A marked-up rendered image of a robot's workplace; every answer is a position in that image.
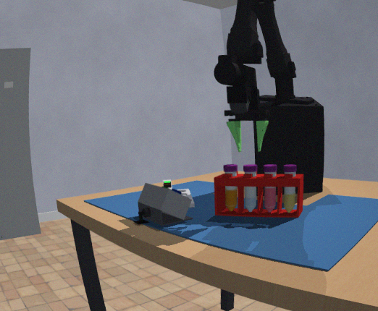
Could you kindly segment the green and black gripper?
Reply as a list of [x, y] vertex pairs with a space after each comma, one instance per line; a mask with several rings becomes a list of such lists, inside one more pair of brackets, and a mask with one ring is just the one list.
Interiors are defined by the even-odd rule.
[[240, 121], [256, 121], [258, 151], [260, 152], [262, 140], [263, 140], [267, 125], [269, 123], [267, 119], [260, 119], [260, 115], [269, 116], [269, 110], [266, 110], [266, 109], [248, 110], [248, 112], [244, 112], [244, 114], [234, 114], [234, 113], [231, 113], [231, 110], [224, 110], [224, 115], [225, 116], [235, 115], [235, 119], [228, 119], [227, 126], [229, 127], [232, 133], [232, 136], [235, 139], [238, 152], [241, 152], [241, 122]]

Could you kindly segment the blue bench mat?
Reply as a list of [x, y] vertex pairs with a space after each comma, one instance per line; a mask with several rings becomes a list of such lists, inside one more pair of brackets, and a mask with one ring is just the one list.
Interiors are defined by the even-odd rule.
[[[195, 203], [191, 220], [143, 225], [196, 242], [292, 265], [329, 271], [378, 222], [378, 199], [326, 195], [303, 205], [298, 218], [216, 216], [214, 182], [172, 185], [189, 189]], [[142, 191], [84, 200], [118, 216], [139, 221]]]

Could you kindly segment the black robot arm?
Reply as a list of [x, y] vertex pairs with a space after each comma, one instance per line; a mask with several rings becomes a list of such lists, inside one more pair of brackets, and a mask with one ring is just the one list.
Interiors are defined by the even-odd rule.
[[[294, 95], [296, 68], [282, 42], [273, 1], [276, 0], [238, 0], [235, 21], [228, 33], [227, 55], [218, 55], [214, 76], [220, 84], [231, 85], [227, 86], [227, 102], [234, 114], [259, 110], [260, 101], [314, 103], [314, 99], [296, 98]], [[264, 58], [257, 18], [266, 44], [268, 70], [275, 78], [276, 95], [259, 97], [256, 69], [243, 65], [261, 64], [261, 58]]]

